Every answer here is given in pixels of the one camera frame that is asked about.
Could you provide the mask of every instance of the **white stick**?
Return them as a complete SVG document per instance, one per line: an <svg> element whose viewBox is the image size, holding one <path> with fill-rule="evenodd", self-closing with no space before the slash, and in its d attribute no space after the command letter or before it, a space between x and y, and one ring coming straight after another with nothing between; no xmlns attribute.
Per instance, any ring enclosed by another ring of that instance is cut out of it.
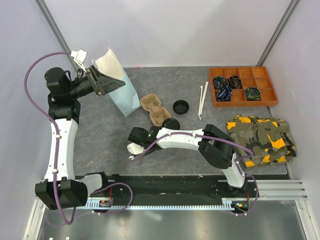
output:
<svg viewBox="0 0 320 240"><path fill-rule="evenodd" d="M200 117L200 110L201 110L201 102L202 102L202 91L203 91L203 86L201 85L200 86L201 88L201 94L200 94L200 102L199 102L199 111L198 111L198 116L199 116L199 119L201 120L201 117Z"/></svg>
<svg viewBox="0 0 320 240"><path fill-rule="evenodd" d="M204 92L203 92L203 96L202 96L201 109L200 109L200 115L202 114L202 109L204 108L204 103L205 103L208 83L209 83L208 81L205 82Z"/></svg>

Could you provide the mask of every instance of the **gray tabletop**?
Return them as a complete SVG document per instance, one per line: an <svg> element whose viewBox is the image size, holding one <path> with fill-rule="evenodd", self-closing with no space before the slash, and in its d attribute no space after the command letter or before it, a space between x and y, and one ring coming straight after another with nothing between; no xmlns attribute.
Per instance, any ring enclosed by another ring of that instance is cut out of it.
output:
<svg viewBox="0 0 320 240"><path fill-rule="evenodd" d="M208 87L201 118L198 118L201 85L208 81L209 67L126 68L139 98L156 94L161 106L180 123L181 130L196 130L213 124L227 132L226 121L236 115L269 117L266 107L215 108ZM173 111L177 100L189 103L189 111L178 115ZM83 175L104 171L120 175L222 175L199 152L169 148L129 162L127 139L133 127L149 130L153 125L142 107L124 117L108 96L94 93L80 99L81 114L74 141L74 173ZM248 174L286 174L285 165L245 168Z"/></svg>

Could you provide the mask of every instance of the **brown egg carton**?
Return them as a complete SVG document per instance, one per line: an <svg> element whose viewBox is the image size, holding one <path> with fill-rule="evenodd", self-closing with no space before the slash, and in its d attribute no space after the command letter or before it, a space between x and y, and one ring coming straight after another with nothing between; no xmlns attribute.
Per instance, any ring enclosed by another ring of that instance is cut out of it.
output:
<svg viewBox="0 0 320 240"><path fill-rule="evenodd" d="M161 101L155 94L148 94L140 99L140 104L144 110L150 113L150 119L152 123L161 127L162 123L171 118L170 113L164 107L161 107Z"/></svg>
<svg viewBox="0 0 320 240"><path fill-rule="evenodd" d="M222 76L226 79L233 75L240 77L242 87L232 89L231 101L218 101L213 78ZM254 67L213 67L208 72L209 84L211 87L212 102L216 108L223 107L273 107L278 103L278 97L274 85L265 66ZM247 100L245 89L248 87L257 88L261 93L261 100Z"/></svg>

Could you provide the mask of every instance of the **black lid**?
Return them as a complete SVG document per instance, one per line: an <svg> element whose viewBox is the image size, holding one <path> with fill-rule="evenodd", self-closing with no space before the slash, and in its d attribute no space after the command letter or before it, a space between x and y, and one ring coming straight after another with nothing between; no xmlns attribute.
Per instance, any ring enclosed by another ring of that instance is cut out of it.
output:
<svg viewBox="0 0 320 240"><path fill-rule="evenodd" d="M180 123L178 122L178 120L171 117L164 120L164 122L162 123L162 127L166 129L180 130Z"/></svg>
<svg viewBox="0 0 320 240"><path fill-rule="evenodd" d="M184 100L178 100L173 104L173 110L177 114L185 114L189 110L189 104Z"/></svg>

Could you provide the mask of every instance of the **camouflage cloth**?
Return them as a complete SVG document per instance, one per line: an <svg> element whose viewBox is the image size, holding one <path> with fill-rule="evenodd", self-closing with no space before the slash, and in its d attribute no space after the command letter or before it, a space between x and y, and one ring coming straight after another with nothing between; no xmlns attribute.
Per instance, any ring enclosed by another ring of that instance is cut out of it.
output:
<svg viewBox="0 0 320 240"><path fill-rule="evenodd" d="M238 115L226 122L226 129L235 143L253 152L253 157L244 160L247 167L288 163L296 156L285 120ZM248 155L240 148L236 150L240 156Z"/></svg>

